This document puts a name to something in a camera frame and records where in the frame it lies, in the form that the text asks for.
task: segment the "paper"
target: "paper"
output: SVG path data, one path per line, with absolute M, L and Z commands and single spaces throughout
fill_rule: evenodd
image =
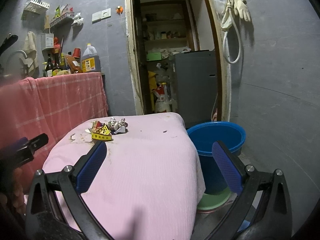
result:
M 49 15 L 45 16 L 44 29 L 50 29 Z
M 95 22 L 95 21 L 97 21 L 97 20 L 100 20 L 100 19 L 101 19 L 101 14 L 102 14 L 101 11 L 96 12 L 96 13 L 93 13 L 93 14 L 92 14 L 92 22 Z
M 111 17 L 111 8 L 101 11 L 101 19 Z
M 73 63 L 75 66 L 80 67 L 80 66 L 79 66 L 79 63 L 78 63 L 77 61 L 73 61 L 72 63 Z
M 49 35 L 45 36 L 45 47 L 53 48 L 53 37 L 50 37 Z

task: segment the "light switch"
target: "light switch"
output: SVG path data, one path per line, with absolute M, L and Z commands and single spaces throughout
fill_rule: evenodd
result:
M 102 15 L 101 11 L 93 13 L 92 14 L 92 21 L 94 22 L 94 21 L 100 20 L 101 19 L 101 15 Z
M 111 8 L 102 11 L 101 19 L 108 18 L 111 16 Z

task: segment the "red cup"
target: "red cup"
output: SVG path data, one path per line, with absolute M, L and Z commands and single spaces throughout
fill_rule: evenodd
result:
M 81 50 L 79 48 L 75 48 L 72 56 L 74 58 L 80 58 L 80 55 L 81 55 Z

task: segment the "green box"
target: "green box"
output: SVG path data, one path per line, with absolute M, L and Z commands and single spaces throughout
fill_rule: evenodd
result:
M 147 61 L 154 61 L 154 60 L 161 60 L 161 52 L 147 54 Z

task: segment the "blue bucket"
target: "blue bucket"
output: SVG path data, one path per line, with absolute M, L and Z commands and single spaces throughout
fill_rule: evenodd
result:
M 212 144 L 224 142 L 230 152 L 239 155 L 245 141 L 244 129 L 231 122 L 205 122 L 195 125 L 187 133 L 198 151 L 206 194 L 216 194 L 227 187 L 219 167 L 212 157 Z

